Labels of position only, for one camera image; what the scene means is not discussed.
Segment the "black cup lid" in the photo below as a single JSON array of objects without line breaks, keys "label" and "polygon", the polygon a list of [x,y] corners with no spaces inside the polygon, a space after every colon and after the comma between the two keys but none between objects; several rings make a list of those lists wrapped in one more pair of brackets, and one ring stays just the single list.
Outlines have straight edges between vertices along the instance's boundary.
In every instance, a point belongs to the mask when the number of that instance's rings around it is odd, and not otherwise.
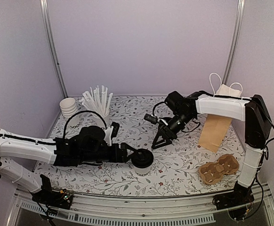
[{"label": "black cup lid", "polygon": [[131,158],[132,164],[149,164],[152,165],[154,161],[153,153],[147,149],[138,149]]}]

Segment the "white paper coffee cup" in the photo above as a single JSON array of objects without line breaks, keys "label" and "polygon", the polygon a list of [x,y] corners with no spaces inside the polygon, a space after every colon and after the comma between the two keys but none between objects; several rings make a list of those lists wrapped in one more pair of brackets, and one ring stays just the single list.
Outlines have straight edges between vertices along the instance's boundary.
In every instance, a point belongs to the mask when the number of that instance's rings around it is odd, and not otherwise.
[{"label": "white paper coffee cup", "polygon": [[150,172],[151,166],[152,165],[149,164],[133,164],[135,172],[142,177],[146,176]]}]

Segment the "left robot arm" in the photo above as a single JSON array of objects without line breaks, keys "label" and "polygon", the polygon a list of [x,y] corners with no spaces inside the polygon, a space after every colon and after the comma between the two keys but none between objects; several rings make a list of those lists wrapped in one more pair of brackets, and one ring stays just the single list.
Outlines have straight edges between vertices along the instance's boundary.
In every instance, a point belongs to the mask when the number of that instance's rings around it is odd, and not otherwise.
[{"label": "left robot arm", "polygon": [[0,129],[0,174],[31,193],[37,193],[46,204],[53,204],[56,193],[50,189],[50,180],[44,176],[36,176],[11,157],[61,167],[99,165],[102,162],[125,163],[137,153],[137,149],[126,143],[112,142],[119,128],[119,124],[115,122],[104,129],[92,125],[81,128],[72,138],[62,136],[54,139],[26,137]]}]

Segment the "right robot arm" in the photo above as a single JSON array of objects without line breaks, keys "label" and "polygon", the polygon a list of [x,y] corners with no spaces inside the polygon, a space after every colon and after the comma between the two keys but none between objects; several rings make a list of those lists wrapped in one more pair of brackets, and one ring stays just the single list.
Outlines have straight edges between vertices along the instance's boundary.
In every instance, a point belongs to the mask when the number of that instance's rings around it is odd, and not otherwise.
[{"label": "right robot arm", "polygon": [[274,125],[262,96],[231,97],[201,90],[184,97],[173,91],[167,95],[164,103],[174,115],[170,120],[165,121],[154,115],[145,117],[149,122],[159,124],[152,149],[172,144],[177,139],[178,132],[199,114],[223,116],[244,122],[245,158],[236,182],[239,188],[230,194],[231,203],[240,205],[248,198],[245,188],[252,186],[263,161],[269,157],[267,146],[274,140],[274,137],[269,137]]}]

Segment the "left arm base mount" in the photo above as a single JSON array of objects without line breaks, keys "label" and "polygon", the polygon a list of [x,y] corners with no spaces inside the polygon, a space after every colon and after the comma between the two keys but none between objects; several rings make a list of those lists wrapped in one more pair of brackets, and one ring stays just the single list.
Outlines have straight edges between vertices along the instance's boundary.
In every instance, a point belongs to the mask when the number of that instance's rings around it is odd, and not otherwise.
[{"label": "left arm base mount", "polygon": [[44,204],[47,207],[46,214],[55,213],[50,207],[69,210],[73,202],[73,193],[66,189],[53,191],[50,179],[43,174],[40,175],[40,178],[41,190],[32,193],[32,200],[38,204]]}]

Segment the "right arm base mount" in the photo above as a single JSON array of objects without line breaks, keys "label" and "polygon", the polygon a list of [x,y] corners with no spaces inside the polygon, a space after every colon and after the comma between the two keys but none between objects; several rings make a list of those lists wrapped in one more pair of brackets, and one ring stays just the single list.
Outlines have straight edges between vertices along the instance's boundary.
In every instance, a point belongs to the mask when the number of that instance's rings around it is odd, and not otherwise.
[{"label": "right arm base mount", "polygon": [[229,211],[229,216],[231,219],[240,221],[244,220],[247,216],[247,211],[249,208],[246,207],[246,204],[253,201],[254,197],[251,187],[243,187],[236,182],[232,192],[215,195],[212,203],[216,206],[217,210],[242,205],[240,208]]}]

